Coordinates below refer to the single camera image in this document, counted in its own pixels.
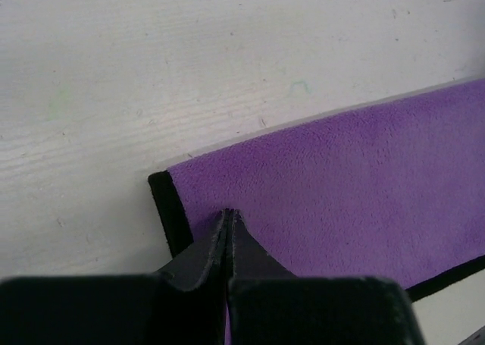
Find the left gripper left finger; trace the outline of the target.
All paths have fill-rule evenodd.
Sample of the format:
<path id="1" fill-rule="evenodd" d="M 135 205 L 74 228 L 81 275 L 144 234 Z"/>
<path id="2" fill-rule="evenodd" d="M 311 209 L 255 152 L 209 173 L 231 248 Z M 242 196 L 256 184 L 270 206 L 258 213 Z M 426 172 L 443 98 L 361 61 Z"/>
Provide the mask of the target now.
<path id="1" fill-rule="evenodd" d="M 223 344 L 229 215 L 148 274 L 1 283 L 3 344 Z"/>

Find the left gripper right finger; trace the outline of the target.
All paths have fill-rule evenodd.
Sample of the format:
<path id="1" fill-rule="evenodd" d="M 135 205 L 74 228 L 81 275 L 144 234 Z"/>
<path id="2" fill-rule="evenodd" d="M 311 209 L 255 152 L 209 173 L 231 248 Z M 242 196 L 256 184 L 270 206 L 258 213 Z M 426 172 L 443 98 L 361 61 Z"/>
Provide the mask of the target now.
<path id="1" fill-rule="evenodd" d="M 233 344 L 423 344 L 407 293 L 376 277 L 301 278 L 227 212 Z"/>

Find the purple towel black trim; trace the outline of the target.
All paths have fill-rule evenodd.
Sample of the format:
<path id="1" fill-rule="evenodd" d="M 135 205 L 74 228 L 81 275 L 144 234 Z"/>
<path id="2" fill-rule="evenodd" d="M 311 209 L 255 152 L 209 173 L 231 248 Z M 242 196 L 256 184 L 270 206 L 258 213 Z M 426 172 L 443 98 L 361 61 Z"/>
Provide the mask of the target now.
<path id="1" fill-rule="evenodd" d="M 484 267 L 484 81 L 256 137 L 149 185 L 172 260 L 238 210 L 295 276 L 386 278 L 412 303 Z"/>

